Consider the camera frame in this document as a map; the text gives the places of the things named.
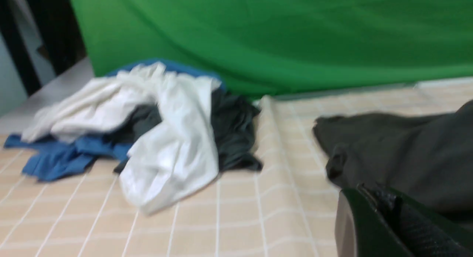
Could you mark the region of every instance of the tile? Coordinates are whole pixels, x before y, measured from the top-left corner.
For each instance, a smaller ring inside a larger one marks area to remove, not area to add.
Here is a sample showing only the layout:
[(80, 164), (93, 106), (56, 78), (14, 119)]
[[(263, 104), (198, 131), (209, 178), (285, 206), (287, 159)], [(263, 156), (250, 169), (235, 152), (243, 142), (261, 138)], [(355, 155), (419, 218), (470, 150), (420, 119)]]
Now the tile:
[(92, 235), (128, 233), (132, 228), (134, 220), (135, 213), (101, 215), (93, 229)]
[(240, 183), (222, 183), (220, 200), (254, 198), (256, 194), (254, 181)]
[(103, 213), (107, 212), (133, 212), (137, 210), (134, 205), (128, 203), (122, 193), (112, 193), (105, 207), (103, 208)]
[(249, 170), (245, 170), (245, 169), (230, 170), (230, 171), (226, 171), (225, 173), (222, 174), (222, 176), (220, 178), (220, 182), (221, 183), (226, 183), (226, 182), (231, 183), (231, 181), (235, 181), (235, 180), (238, 180), (238, 181), (245, 181), (245, 180), (252, 181), (254, 176), (255, 176), (254, 171), (249, 171)]
[(166, 256), (169, 237), (169, 232), (135, 234), (130, 239), (126, 255)]
[(76, 190), (78, 181), (61, 183), (57, 181), (48, 185), (41, 195), (43, 197), (70, 197)]
[(275, 166), (270, 170), (263, 171), (257, 178), (259, 193), (263, 195), (274, 186), (286, 185), (291, 186), (289, 172), (282, 166)]
[(312, 236), (316, 240), (333, 240), (335, 217), (307, 217)]
[(94, 217), (60, 220), (52, 230), (50, 240), (87, 237), (92, 228)]
[(321, 168), (316, 160), (317, 156), (313, 154), (309, 156), (291, 156), (287, 158), (287, 162), (292, 171), (321, 171), (324, 168)]
[(211, 183), (209, 186), (204, 187), (195, 194), (185, 198), (182, 203), (187, 202), (201, 202), (201, 201), (215, 201), (217, 198), (217, 185)]
[(106, 194), (108, 193), (108, 190), (110, 189), (114, 181), (114, 177), (95, 179), (88, 178), (83, 181), (83, 183), (81, 183), (81, 186), (79, 186), (76, 195), (90, 195), (98, 193)]
[(215, 240), (216, 230), (174, 230), (170, 255), (213, 256)]
[(256, 201), (220, 204), (220, 224), (259, 220), (258, 203)]
[(263, 170), (265, 168), (272, 168), (274, 166), (280, 166), (280, 165), (285, 165), (284, 162), (284, 152), (283, 149), (277, 144), (277, 146), (270, 151), (267, 151), (263, 153), (263, 156), (260, 157), (260, 159), (263, 161), (265, 166), (263, 167)]
[(10, 233), (14, 225), (4, 225), (0, 226), (0, 242), (7, 238), (7, 235)]
[(1, 257), (36, 257), (38, 247), (27, 248), (2, 248), (0, 249)]
[(93, 166), (90, 168), (87, 176), (111, 176), (113, 174), (113, 169), (115, 169), (118, 164), (120, 164), (120, 161), (117, 160), (99, 159), (95, 161)]
[(288, 237), (310, 237), (304, 224), (304, 218), (300, 213), (277, 213), (266, 219), (264, 225), (267, 243)]
[(317, 252), (319, 253), (319, 257), (335, 257), (337, 256), (337, 247), (335, 245), (317, 245)]
[(338, 198), (336, 193), (299, 194), (302, 207), (306, 212), (336, 213)]
[(303, 191), (331, 191), (332, 184), (325, 174), (319, 175), (298, 175), (294, 174), (294, 183)]
[(261, 225), (220, 229), (220, 252), (252, 250), (263, 246)]
[(53, 222), (27, 223), (23, 222), (13, 231), (7, 243), (43, 241), (49, 233)]
[(81, 257), (122, 257), (127, 239), (89, 240)]
[(261, 197), (263, 216), (279, 209), (299, 209), (296, 193), (292, 188), (275, 188)]
[(59, 201), (37, 201), (29, 213), (26, 219), (37, 219), (37, 218), (49, 218), (59, 217), (64, 210), (67, 200)]
[(296, 156), (311, 156), (313, 154), (309, 146), (305, 144), (292, 144), (290, 148), (286, 148), (287, 155), (296, 155)]
[(0, 174), (0, 186), (13, 186), (23, 177), (22, 174)]
[(30, 204), (2, 204), (0, 206), (0, 221), (20, 220), (28, 211)]
[(215, 225), (217, 205), (181, 206), (177, 212), (176, 227)]
[(12, 159), (17, 156), (19, 152), (18, 149), (1, 149), (0, 159)]
[(316, 254), (309, 242), (295, 242), (285, 241), (271, 247), (268, 250), (268, 255), (271, 257), (315, 257)]
[(44, 188), (44, 184), (34, 185), (23, 185), (17, 186), (8, 197), (7, 201), (21, 201), (21, 200), (34, 200), (41, 190)]
[(9, 192), (10, 192), (10, 187), (0, 187), (0, 201), (3, 198), (6, 198)]
[(171, 230), (175, 211), (176, 211), (176, 207), (172, 207), (172, 208), (161, 210), (160, 212), (151, 216), (147, 216), (142, 213), (139, 213), (136, 219), (136, 223), (135, 223), (135, 230), (141, 230), (141, 229), (169, 229)]
[(104, 197), (73, 198), (64, 215), (98, 213)]
[(14, 159), (13, 162), (11, 162), (8, 165), (5, 171), (17, 171), (18, 173), (20, 173), (25, 167), (25, 165), (27, 164), (28, 160), (29, 160), (29, 157), (28, 158), (18, 157)]
[(38, 257), (77, 257), (81, 248), (82, 243), (46, 244)]

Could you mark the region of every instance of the clothing pile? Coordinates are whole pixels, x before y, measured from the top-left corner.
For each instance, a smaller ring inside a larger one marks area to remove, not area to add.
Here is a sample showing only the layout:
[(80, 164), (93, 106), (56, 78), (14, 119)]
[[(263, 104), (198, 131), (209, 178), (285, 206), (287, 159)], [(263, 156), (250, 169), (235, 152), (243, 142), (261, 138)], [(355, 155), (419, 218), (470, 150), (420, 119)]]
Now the clothing pile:
[(125, 197), (148, 214), (205, 187), (219, 172), (261, 171), (250, 153), (259, 110), (214, 75), (178, 72), (157, 62), (94, 78), (37, 112), (5, 147), (38, 150), (23, 173), (40, 181), (84, 173), (101, 156), (118, 159), (114, 172)]
[(424, 117), (362, 114), (316, 119), (313, 134), (341, 188), (395, 188), (473, 230), (473, 101)]

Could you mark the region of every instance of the green screen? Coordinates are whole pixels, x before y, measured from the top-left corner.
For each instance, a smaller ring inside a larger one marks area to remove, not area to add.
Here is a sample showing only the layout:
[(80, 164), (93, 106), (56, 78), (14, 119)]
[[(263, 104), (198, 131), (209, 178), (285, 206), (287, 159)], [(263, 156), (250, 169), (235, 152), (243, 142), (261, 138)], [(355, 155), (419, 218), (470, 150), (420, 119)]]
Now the green screen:
[(71, 0), (96, 75), (146, 58), (251, 97), (473, 75), (473, 0)]

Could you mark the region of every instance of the beige tiled surface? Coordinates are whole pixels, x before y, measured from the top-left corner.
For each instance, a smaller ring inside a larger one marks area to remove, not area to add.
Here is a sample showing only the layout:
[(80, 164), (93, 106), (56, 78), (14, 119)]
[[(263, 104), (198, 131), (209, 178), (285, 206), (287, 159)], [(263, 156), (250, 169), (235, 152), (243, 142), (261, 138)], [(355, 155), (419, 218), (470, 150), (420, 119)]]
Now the beige tiled surface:
[(473, 85), (261, 101), (261, 173), (233, 171), (151, 217), (123, 199), (116, 161), (83, 176), (36, 183), (19, 172), (34, 154), (0, 151), (1, 257), (334, 257), (338, 190), (311, 128), (320, 115), (405, 115), (457, 109)]

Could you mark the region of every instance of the black plastic object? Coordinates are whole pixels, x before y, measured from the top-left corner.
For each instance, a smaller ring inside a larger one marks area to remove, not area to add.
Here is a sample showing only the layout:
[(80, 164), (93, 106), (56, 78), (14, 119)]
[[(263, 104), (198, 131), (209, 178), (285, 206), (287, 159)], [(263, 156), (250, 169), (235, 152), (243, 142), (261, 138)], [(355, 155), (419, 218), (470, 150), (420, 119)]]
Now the black plastic object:
[(473, 102), (452, 114), (319, 118), (313, 129), (341, 188), (380, 183), (473, 230)]
[(473, 257), (473, 233), (392, 189), (343, 189), (336, 243), (340, 257)]

